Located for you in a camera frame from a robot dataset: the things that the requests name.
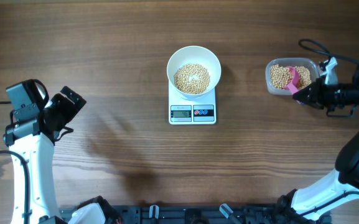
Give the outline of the pink plastic scoop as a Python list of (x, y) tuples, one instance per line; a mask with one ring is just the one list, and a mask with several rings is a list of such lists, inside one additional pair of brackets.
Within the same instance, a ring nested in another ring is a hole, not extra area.
[(288, 68), (289, 71), (292, 73), (293, 78), (283, 88), (285, 90), (289, 90), (291, 92), (291, 94), (294, 95), (295, 93), (297, 93), (299, 91), (299, 89), (297, 88), (297, 84), (299, 82), (299, 74), (294, 67), (286, 67), (286, 68)]

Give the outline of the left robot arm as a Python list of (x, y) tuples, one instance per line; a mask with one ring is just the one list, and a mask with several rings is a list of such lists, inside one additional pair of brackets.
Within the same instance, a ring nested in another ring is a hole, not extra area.
[(79, 94), (64, 86), (50, 97), (44, 84), (26, 80), (6, 89), (13, 106), (4, 144), (12, 158), (12, 223), (65, 223), (55, 195), (52, 160), (55, 144), (72, 133), (67, 124), (85, 106)]

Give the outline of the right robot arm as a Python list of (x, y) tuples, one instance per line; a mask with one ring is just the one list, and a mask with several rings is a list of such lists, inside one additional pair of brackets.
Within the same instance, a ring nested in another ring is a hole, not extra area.
[[(348, 84), (326, 84), (322, 78), (299, 90), (293, 98), (328, 112), (359, 106), (359, 61)], [(330, 210), (359, 199), (359, 132), (344, 145), (334, 169), (314, 184), (281, 196), (269, 215), (272, 223), (321, 223)]]

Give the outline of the white digital kitchen scale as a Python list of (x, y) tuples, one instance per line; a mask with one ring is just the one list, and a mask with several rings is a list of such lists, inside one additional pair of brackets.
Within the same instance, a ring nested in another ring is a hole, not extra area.
[(168, 121), (172, 125), (215, 124), (217, 106), (215, 87), (201, 96), (186, 97), (169, 83)]

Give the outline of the soybeans in white bowl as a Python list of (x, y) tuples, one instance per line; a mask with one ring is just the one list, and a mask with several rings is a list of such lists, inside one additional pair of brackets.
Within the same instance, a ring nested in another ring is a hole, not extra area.
[(201, 64), (188, 63), (177, 70), (174, 83), (180, 91), (197, 95), (203, 93), (209, 86), (210, 74)]

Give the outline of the white bowl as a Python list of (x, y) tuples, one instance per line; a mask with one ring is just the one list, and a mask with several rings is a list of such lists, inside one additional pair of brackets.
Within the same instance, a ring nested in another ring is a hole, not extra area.
[[(175, 85), (174, 75), (177, 70), (188, 63), (198, 63), (204, 66), (210, 74), (210, 84), (203, 92), (206, 93), (213, 86), (216, 87), (221, 78), (221, 64), (217, 56), (205, 47), (191, 45), (176, 51), (167, 63), (167, 77), (169, 82)], [(180, 91), (186, 97), (201, 96), (201, 94), (191, 95)]]

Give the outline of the yellow soybeans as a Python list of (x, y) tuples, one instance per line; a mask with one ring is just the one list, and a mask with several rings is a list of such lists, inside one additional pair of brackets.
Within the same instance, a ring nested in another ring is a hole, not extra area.
[[(300, 66), (295, 66), (294, 69), (299, 74), (299, 81), (296, 85), (298, 90), (301, 90), (312, 83), (309, 69)], [(294, 75), (289, 67), (281, 67), (278, 64), (271, 66), (269, 74), (273, 86), (282, 90), (284, 90), (284, 87), (294, 78)]]

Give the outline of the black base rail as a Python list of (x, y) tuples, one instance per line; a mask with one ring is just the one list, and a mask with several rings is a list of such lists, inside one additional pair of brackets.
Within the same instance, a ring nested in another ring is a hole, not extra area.
[(332, 223), (330, 212), (323, 214), (318, 220), (306, 220), (297, 215), (290, 216), (288, 212), (279, 213), (275, 204), (254, 204), (246, 206), (230, 206), (222, 204), (219, 207), (166, 207), (151, 205), (149, 207), (116, 205), (112, 207), (113, 216), (105, 223), (110, 224), (192, 224), (192, 223)]

